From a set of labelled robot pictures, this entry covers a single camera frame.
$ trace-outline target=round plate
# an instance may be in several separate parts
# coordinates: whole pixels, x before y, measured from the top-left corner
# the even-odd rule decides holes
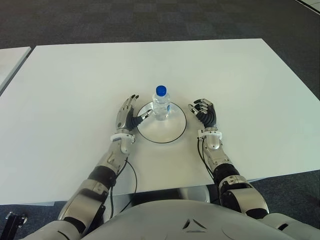
[[[140,109],[138,116],[150,109],[153,109],[152,102],[144,105]],[[140,134],[149,141],[166,144],[178,139],[184,133],[186,126],[187,119],[184,111],[171,102],[170,112],[164,121],[156,120],[155,115],[151,114],[137,128]]]

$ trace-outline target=wire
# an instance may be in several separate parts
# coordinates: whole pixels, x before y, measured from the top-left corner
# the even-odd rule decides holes
[[[198,149],[198,154],[207,170],[207,172],[209,173],[210,177],[212,178],[213,182],[214,182],[214,173],[211,171],[211,169],[209,168],[209,166],[207,165],[206,161],[205,161],[205,155],[204,155],[204,141],[202,141],[202,155],[200,153],[200,146],[199,146],[199,143],[200,143],[200,139],[198,138],[198,142],[197,142],[197,149]]]
[[[214,173],[212,172],[212,170],[209,168],[209,166],[207,165],[207,163],[206,163],[206,161],[205,161],[205,154],[204,154],[204,143],[205,143],[205,141],[202,140],[202,156],[201,156],[201,153],[200,153],[199,143],[200,143],[200,139],[198,138],[197,148],[198,148],[199,156],[200,156],[203,164],[205,165],[205,168],[206,168],[206,170],[208,171],[208,173],[209,173],[212,181],[215,182],[215,180],[214,180]],[[215,202],[215,201],[218,200],[218,201],[219,201],[219,204],[221,204],[221,203],[220,203],[220,193],[219,193],[218,186],[217,186],[217,195],[218,195],[218,197],[217,197],[216,199],[212,200],[212,202]]]
[[[121,168],[120,172],[118,173],[118,175],[116,176],[115,179],[117,179],[117,178],[119,177],[119,175],[120,175],[120,174],[122,173],[122,171],[125,169],[127,163],[128,163],[128,158],[125,159],[123,168]],[[113,191],[114,191],[114,187],[112,186],[111,189],[110,189],[111,213],[110,213],[109,220],[112,219],[112,217],[114,216],[114,196],[113,196]]]
[[[137,173],[136,173],[134,167],[131,165],[131,163],[128,162],[128,161],[127,161],[127,163],[130,165],[130,167],[132,168],[133,173],[134,173],[134,177],[135,177],[135,188],[134,188],[134,193],[133,193],[133,196],[132,196],[131,200],[124,206],[124,208],[120,211],[120,213],[122,213],[122,212],[129,206],[129,204],[132,202],[132,200],[133,200],[134,197],[136,196],[137,187],[138,187]]]
[[[113,198],[113,190],[114,190],[114,187],[112,186],[111,187],[111,190],[110,190],[110,204],[111,204],[111,213],[110,213],[110,217],[109,219],[112,219],[112,217],[114,216],[114,198]]]

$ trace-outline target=robotic arm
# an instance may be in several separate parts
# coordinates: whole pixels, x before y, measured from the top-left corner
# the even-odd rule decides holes
[[[27,236],[26,240],[78,240],[99,225],[109,190],[116,184],[135,142],[135,136],[130,132],[152,113],[149,110],[133,117],[138,97],[132,95],[123,103],[116,117],[116,134],[110,138],[109,150],[65,204],[58,220]]]
[[[133,117],[138,97],[132,95],[120,108],[109,150],[63,207],[58,220],[25,240],[79,240],[99,226],[109,191],[135,142],[131,130],[152,113],[149,110]],[[149,202],[117,215],[85,239],[319,239],[316,228],[279,213],[268,214],[264,198],[239,174],[223,150],[214,105],[204,98],[194,103],[189,104],[189,109],[204,125],[204,130],[198,131],[202,141],[202,155],[200,151],[199,154],[217,186],[223,207],[190,200]]]
[[[266,201],[246,178],[239,174],[225,154],[213,103],[205,98],[194,103],[195,106],[189,104],[188,107],[204,125],[204,131],[198,132],[198,139],[203,142],[203,152],[207,156],[205,164],[210,168],[214,183],[218,187],[221,205],[249,217],[262,219],[269,213]]]

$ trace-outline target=tabletop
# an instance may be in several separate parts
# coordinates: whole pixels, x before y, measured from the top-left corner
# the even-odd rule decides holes
[[[157,85],[187,126],[166,144],[133,132],[138,192],[212,183],[188,111],[199,98],[214,103],[224,150],[247,179],[320,169],[320,102],[262,39],[45,45],[0,97],[0,204],[69,199],[108,150],[123,101],[139,94],[137,113]],[[126,167],[113,193],[134,188]]]
[[[30,50],[29,46],[0,49],[0,95]]]

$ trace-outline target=robot forearm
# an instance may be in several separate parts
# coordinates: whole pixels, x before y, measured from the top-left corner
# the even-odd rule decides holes
[[[204,153],[218,186],[220,202],[224,207],[261,219],[269,213],[262,195],[241,176],[223,150],[222,134],[216,127],[207,127],[199,136],[204,141]]]
[[[111,136],[109,150],[83,181],[78,190],[61,210],[58,221],[53,221],[26,239],[77,240],[100,222],[105,211],[104,203],[109,189],[116,184],[118,174],[125,166],[135,136],[130,131],[147,118],[152,110],[133,117],[138,95],[126,99],[117,113],[117,133]]]

